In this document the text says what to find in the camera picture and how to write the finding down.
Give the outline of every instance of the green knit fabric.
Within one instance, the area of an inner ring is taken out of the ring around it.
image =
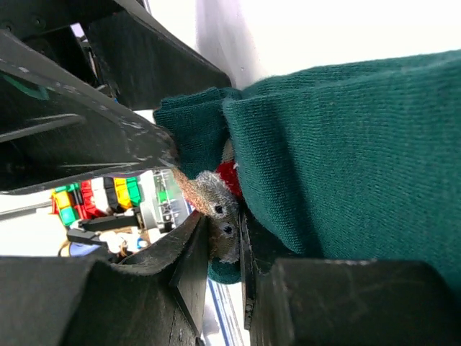
[[[461,51],[166,99],[156,121],[189,177],[216,168],[230,134],[248,207],[291,250],[423,260],[461,298]],[[210,277],[235,282],[238,267]]]

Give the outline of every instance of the green terminal block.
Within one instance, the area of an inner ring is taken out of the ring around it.
[[[56,193],[58,193],[58,192],[63,192],[63,191],[67,191],[67,187],[66,187],[66,186],[60,186],[60,187],[55,188],[55,192],[56,192]]]
[[[141,202],[141,193],[138,186],[138,179],[131,177],[126,179],[128,194],[130,195],[131,204],[134,207],[138,207]]]
[[[79,219],[79,214],[77,213],[77,210],[75,210],[72,207],[60,210],[59,216],[61,217],[64,226],[70,226],[72,223]]]
[[[79,189],[79,184],[70,184],[66,186],[66,191],[67,192],[72,192],[74,190]]]

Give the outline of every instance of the white surface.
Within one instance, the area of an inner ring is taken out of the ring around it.
[[[206,345],[225,345],[223,328],[212,296],[213,288],[207,282],[205,291],[205,308],[203,313],[202,339]]]
[[[459,49],[456,1],[150,0],[237,87],[330,63]]]
[[[236,314],[235,310],[235,302],[233,297],[230,295],[229,285],[220,285],[219,283],[214,283],[211,280],[207,282],[207,290],[211,293],[214,297],[215,303],[215,315],[219,316],[218,319],[220,320],[220,329],[223,339],[225,340],[225,344],[223,343],[214,343],[212,340],[211,342],[207,343],[207,345],[215,346],[215,345],[227,345],[227,346],[244,346],[241,335],[241,330],[239,328],[238,322],[238,315]],[[206,333],[206,326],[205,321],[207,319],[207,311],[205,309],[204,313],[204,326],[203,326],[203,334]]]
[[[50,200],[50,192],[42,191],[30,195],[0,195],[0,212],[40,204]]]
[[[250,345],[250,334],[243,328],[243,299],[242,299],[242,285],[235,283],[228,285],[229,295],[232,299],[234,312],[237,316],[238,327],[245,346]]]
[[[1,256],[56,256],[66,230],[50,208],[1,222]]]

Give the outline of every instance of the wire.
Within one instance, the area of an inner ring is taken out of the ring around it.
[[[34,99],[39,99],[41,101],[48,101],[50,99],[50,96],[48,95],[48,92],[46,91],[46,88],[44,88],[41,85],[37,85],[38,90],[33,90],[29,89],[25,85],[22,85],[19,83],[17,80],[13,79],[10,76],[3,75],[3,79],[10,83],[13,87],[18,89],[19,91],[23,92],[27,96],[33,97]]]
[[[62,257],[62,251],[64,250],[64,248],[66,248],[67,246],[70,246],[71,243],[69,240],[65,240],[63,241],[63,243],[61,244],[61,247],[59,248],[59,251],[58,251],[58,257]]]

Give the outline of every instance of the plush toy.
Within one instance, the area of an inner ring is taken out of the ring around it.
[[[184,198],[199,212],[210,217],[210,259],[235,263],[239,259],[238,201],[242,192],[231,141],[227,141],[223,160],[215,172],[203,171],[189,180],[172,169]]]

